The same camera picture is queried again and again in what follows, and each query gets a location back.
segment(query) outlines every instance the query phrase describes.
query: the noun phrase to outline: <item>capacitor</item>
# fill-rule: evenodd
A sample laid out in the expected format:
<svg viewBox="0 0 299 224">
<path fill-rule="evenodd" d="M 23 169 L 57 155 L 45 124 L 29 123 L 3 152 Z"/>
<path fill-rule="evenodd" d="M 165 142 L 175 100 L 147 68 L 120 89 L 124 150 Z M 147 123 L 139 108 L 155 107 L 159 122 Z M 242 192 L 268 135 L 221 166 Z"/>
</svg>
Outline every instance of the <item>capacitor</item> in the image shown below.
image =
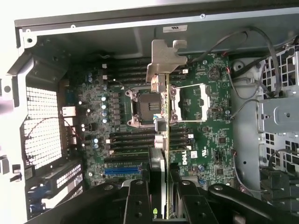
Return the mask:
<svg viewBox="0 0 299 224">
<path fill-rule="evenodd" d="M 203 172 L 203 171 L 205 171 L 205 167 L 204 167 L 203 165 L 199 165 L 199 166 L 198 166 L 198 170 L 199 170 L 200 172 Z"/>
</svg>

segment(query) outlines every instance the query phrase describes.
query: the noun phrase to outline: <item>screw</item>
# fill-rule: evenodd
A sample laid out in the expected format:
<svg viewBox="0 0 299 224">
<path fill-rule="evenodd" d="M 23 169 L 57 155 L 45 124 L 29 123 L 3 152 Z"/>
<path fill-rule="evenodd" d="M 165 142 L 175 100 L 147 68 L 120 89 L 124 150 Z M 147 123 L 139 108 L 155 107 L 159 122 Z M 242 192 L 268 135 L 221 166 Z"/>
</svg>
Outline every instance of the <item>screw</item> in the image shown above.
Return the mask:
<svg viewBox="0 0 299 224">
<path fill-rule="evenodd" d="M 112 185 L 107 185 L 106 187 L 104 187 L 105 190 L 111 190 L 113 189 L 113 186 Z"/>
<path fill-rule="evenodd" d="M 216 186 L 214 186 L 214 189 L 215 189 L 215 190 L 223 190 L 223 187 L 222 187 L 222 186 L 219 186 L 219 185 L 216 185 Z"/>
<path fill-rule="evenodd" d="M 143 184 L 143 181 L 137 181 L 136 184 L 141 185 L 141 184 Z"/>
<path fill-rule="evenodd" d="M 189 181 L 183 181 L 182 184 L 183 184 L 183 185 L 189 185 L 190 182 L 189 182 Z"/>
</svg>

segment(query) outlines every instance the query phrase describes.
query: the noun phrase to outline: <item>green circuit board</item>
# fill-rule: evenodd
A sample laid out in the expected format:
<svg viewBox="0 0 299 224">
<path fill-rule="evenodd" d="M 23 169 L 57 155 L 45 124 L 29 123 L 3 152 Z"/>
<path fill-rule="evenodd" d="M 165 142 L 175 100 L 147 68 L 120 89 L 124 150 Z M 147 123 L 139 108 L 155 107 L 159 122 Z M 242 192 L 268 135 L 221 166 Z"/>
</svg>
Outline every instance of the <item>green circuit board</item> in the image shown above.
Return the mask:
<svg viewBox="0 0 299 224">
<path fill-rule="evenodd" d="M 66 106 L 75 105 L 80 109 L 79 130 L 80 124 L 91 126 L 81 132 L 85 145 L 82 148 L 85 179 L 89 186 L 137 179 L 141 170 L 146 169 L 148 150 L 153 147 L 154 139 L 153 127 L 146 125 L 153 124 L 148 117 L 161 108 L 157 102 L 149 102 L 150 109 L 142 115 L 143 122 L 139 127 L 132 127 L 128 125 L 134 119 L 132 114 L 143 108 L 132 106 L 135 99 L 127 92 L 138 90 L 138 101 L 156 97 L 145 83 L 149 62 L 150 59 L 131 59 L 78 65 L 67 74 L 70 86 L 65 90 Z M 171 125 L 170 157 L 171 162 L 180 166 L 182 177 L 192 178 L 204 188 L 216 182 L 235 184 L 228 63 L 227 58 L 210 54 L 204 62 L 179 67 L 170 76 L 174 87 L 203 84 L 180 89 L 181 119 L 201 120 L 206 114 L 206 120 Z M 207 102 L 203 100 L 202 88 L 205 88 L 208 108 L 204 107 Z"/>
</svg>

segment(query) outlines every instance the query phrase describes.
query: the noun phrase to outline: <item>motherboard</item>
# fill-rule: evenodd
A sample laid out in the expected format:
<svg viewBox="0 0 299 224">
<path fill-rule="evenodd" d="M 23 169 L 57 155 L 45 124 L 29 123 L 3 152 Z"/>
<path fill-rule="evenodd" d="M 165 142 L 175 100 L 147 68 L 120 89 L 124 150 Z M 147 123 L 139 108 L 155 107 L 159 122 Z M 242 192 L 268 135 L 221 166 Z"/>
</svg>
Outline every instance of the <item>motherboard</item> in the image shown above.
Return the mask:
<svg viewBox="0 0 299 224">
<path fill-rule="evenodd" d="M 160 122 L 161 95 L 146 83 L 150 59 L 104 61 L 73 66 L 67 73 L 66 107 L 77 110 L 78 146 L 89 187 L 141 178 Z M 235 187 L 230 82 L 226 57 L 177 67 L 170 75 L 169 158 L 183 178 L 207 188 Z"/>
</svg>

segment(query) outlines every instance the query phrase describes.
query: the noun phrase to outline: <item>blue pcie slot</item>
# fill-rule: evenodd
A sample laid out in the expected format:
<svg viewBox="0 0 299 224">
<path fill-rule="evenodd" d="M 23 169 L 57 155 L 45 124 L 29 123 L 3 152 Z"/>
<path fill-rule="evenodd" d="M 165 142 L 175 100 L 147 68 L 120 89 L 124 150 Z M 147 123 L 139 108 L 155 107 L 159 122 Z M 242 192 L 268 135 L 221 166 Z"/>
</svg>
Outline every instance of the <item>blue pcie slot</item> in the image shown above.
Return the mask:
<svg viewBox="0 0 299 224">
<path fill-rule="evenodd" d="M 106 175 L 119 175 L 119 174 L 138 174 L 138 167 L 115 167 L 106 168 L 104 170 Z"/>
</svg>

